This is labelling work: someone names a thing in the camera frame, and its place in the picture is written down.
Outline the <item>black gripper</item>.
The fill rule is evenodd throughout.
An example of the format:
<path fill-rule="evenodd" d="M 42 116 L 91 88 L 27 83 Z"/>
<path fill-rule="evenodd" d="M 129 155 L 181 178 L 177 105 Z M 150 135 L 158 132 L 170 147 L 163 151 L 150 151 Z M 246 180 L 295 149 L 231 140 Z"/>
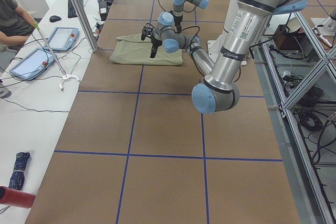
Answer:
<path fill-rule="evenodd" d="M 176 32 L 180 34 L 182 32 L 181 22 L 183 21 L 183 16 L 174 16 L 174 22 L 176 25 Z"/>
<path fill-rule="evenodd" d="M 162 41 L 160 39 L 156 39 L 154 36 L 152 36 L 152 48 L 150 53 L 150 58 L 155 58 L 157 54 L 157 50 L 159 46 L 162 46 Z"/>

